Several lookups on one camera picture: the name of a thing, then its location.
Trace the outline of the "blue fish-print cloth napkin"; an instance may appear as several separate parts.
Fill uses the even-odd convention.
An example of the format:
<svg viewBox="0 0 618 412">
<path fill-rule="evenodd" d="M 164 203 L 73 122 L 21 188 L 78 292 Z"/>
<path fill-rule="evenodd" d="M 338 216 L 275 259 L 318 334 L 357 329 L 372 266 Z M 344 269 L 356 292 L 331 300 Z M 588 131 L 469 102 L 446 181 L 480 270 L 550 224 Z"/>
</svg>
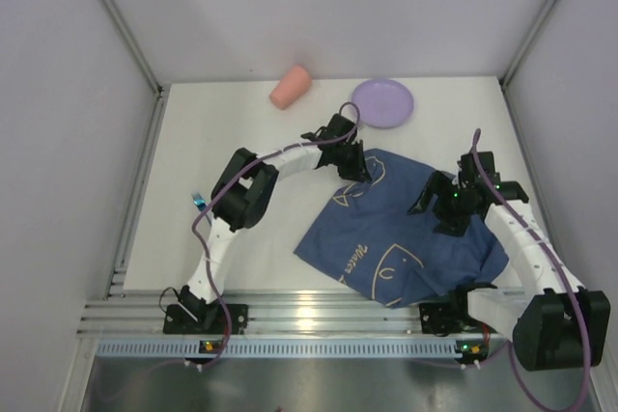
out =
<svg viewBox="0 0 618 412">
<path fill-rule="evenodd" d="M 337 190 L 295 248 L 322 274 L 390 308 L 443 296 L 459 285 L 490 283 L 508 257 L 483 220 L 462 236 L 435 233 L 437 218 L 408 214 L 433 168 L 371 149 L 371 182 Z"/>
</svg>

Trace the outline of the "purple plastic plate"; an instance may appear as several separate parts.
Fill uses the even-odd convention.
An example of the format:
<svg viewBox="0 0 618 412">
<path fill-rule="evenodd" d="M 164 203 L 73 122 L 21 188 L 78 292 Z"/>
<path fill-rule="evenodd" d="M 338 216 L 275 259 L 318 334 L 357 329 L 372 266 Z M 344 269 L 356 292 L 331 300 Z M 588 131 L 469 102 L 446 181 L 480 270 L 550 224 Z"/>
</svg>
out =
<svg viewBox="0 0 618 412">
<path fill-rule="evenodd" d="M 414 97 L 402 83 L 393 79 L 363 81 L 351 93 L 359 119 L 375 128 L 395 128 L 404 124 L 414 111 Z"/>
</svg>

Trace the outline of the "orange plastic cup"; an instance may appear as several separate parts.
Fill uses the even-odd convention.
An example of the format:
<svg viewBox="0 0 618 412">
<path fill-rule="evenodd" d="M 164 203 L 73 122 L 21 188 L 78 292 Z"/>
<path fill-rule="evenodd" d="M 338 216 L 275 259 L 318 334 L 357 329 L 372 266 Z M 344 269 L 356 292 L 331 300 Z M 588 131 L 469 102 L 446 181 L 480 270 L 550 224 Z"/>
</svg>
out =
<svg viewBox="0 0 618 412">
<path fill-rule="evenodd" d="M 287 109 L 309 91 L 312 83 L 312 77 L 304 67 L 293 65 L 274 87 L 269 100 L 276 108 Z"/>
</svg>

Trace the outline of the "blue metallic fork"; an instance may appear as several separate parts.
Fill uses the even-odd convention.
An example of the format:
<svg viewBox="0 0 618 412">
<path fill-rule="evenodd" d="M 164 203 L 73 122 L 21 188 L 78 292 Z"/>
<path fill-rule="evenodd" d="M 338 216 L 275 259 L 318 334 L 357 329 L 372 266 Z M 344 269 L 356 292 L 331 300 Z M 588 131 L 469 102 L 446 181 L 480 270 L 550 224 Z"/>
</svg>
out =
<svg viewBox="0 0 618 412">
<path fill-rule="evenodd" d="M 194 192 L 191 194 L 191 198 L 192 198 L 192 202 L 195 205 L 195 207 L 200 211 L 204 211 L 207 207 L 207 203 L 204 200 L 204 198 L 198 193 L 198 192 Z M 209 224 L 211 224 L 211 213 L 208 212 L 205 215 L 205 219 L 208 221 Z"/>
</svg>

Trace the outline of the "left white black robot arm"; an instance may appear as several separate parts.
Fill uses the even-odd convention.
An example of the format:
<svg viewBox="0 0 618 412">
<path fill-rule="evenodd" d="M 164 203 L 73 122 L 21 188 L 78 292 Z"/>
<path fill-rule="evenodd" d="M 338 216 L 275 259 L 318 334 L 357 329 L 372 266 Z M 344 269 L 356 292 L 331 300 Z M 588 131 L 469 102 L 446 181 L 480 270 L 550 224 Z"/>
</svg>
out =
<svg viewBox="0 0 618 412">
<path fill-rule="evenodd" d="M 204 321 L 211 305 L 220 301 L 233 240 L 263 219 L 277 182 L 326 166 L 334 166 L 341 179 L 371 179 L 363 142 L 356 139 L 358 127 L 358 119 L 352 121 L 338 112 L 327 125 L 302 134 L 282 149 L 257 154 L 240 148 L 233 153 L 211 191 L 211 200 L 200 206 L 191 225 L 203 251 L 178 296 L 180 307 L 191 319 Z"/>
</svg>

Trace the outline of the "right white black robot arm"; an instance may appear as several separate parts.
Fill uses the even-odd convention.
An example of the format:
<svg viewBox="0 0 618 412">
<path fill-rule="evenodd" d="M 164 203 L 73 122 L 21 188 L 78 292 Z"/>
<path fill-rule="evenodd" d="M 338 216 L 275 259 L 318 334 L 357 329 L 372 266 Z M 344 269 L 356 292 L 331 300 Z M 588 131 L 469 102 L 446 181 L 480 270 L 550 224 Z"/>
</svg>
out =
<svg viewBox="0 0 618 412">
<path fill-rule="evenodd" d="M 558 258 L 528 195 L 518 182 L 501 178 L 492 152 L 466 153 L 458 165 L 453 178 L 431 173 L 409 213 L 431 212 L 435 232 L 453 237 L 480 219 L 508 261 L 494 281 L 449 291 L 454 313 L 506 337 L 527 371 L 596 367 L 604 354 L 608 298 L 587 289 Z"/>
</svg>

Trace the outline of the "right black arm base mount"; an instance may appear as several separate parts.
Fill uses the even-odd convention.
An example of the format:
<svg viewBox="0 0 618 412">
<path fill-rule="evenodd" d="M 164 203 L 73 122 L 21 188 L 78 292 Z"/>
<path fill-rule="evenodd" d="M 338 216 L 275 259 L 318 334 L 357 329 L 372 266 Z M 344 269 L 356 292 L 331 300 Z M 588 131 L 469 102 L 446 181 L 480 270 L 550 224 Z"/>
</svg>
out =
<svg viewBox="0 0 618 412">
<path fill-rule="evenodd" d="M 467 288 L 457 288 L 438 299 L 421 302 L 417 305 L 422 333 L 437 337 L 454 334 L 481 334 L 483 323 L 468 313 Z"/>
</svg>

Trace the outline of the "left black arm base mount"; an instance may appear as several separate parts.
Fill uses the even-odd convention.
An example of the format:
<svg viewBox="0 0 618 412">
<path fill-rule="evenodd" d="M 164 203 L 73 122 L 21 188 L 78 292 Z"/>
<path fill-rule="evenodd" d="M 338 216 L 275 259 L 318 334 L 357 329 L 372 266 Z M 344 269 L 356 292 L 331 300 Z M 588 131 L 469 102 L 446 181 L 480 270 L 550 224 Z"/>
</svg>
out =
<svg viewBox="0 0 618 412">
<path fill-rule="evenodd" d="M 188 286 L 173 292 L 176 302 L 164 309 L 162 331 L 166 335 L 238 335 L 247 327 L 249 307 L 246 304 L 227 303 L 230 316 L 227 318 L 218 300 L 207 304 L 191 293 Z"/>
</svg>

